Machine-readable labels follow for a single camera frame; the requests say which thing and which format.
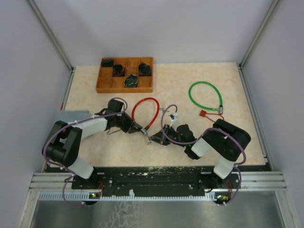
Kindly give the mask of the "red cable lock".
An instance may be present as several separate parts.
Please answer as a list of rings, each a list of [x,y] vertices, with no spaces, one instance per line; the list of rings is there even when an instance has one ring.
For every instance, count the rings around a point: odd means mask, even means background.
[[[144,135],[147,135],[147,131],[149,130],[149,128],[152,126],[152,124],[155,122],[155,120],[157,119],[158,115],[159,115],[159,112],[160,112],[160,104],[159,104],[159,101],[157,99],[155,99],[154,97],[147,97],[147,98],[144,98],[144,99],[141,99],[140,101],[138,101],[135,106],[133,107],[132,109],[132,114],[131,114],[131,118],[133,120],[135,120],[135,117],[134,117],[134,114],[135,114],[135,110],[136,108],[138,107],[138,105],[140,105],[141,103],[145,102],[145,101],[154,101],[156,103],[156,112],[155,112],[155,115],[154,117],[152,118],[152,120],[150,121],[150,123],[142,128],[140,130],[141,133],[143,133]]]

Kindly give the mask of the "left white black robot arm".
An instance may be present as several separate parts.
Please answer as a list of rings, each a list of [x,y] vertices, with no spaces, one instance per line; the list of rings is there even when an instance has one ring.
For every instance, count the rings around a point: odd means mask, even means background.
[[[84,138],[113,127],[124,133],[144,133],[143,127],[126,113],[127,107],[125,100],[115,97],[108,102],[107,108],[91,117],[68,123],[55,122],[42,149],[46,163],[82,178],[82,183],[90,189],[96,187],[99,177],[95,168],[79,157],[80,143]]]

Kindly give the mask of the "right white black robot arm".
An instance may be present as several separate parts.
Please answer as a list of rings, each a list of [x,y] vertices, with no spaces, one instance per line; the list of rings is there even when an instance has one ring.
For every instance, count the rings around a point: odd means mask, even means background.
[[[187,124],[176,129],[164,125],[162,130],[149,137],[150,141],[160,145],[173,143],[184,147],[184,152],[193,160],[198,160],[210,150],[219,154],[212,176],[213,184],[218,188],[225,187],[229,182],[229,174],[235,166],[246,161],[245,149],[251,142],[251,136],[245,130],[218,119],[202,136],[195,138]]]

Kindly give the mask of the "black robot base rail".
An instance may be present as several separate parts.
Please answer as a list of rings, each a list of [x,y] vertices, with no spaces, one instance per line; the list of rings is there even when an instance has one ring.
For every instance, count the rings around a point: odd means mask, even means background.
[[[211,200],[228,202],[241,184],[239,172],[221,179],[210,167],[98,168],[88,180],[47,168],[47,174],[63,174],[65,199],[87,205],[112,200]]]

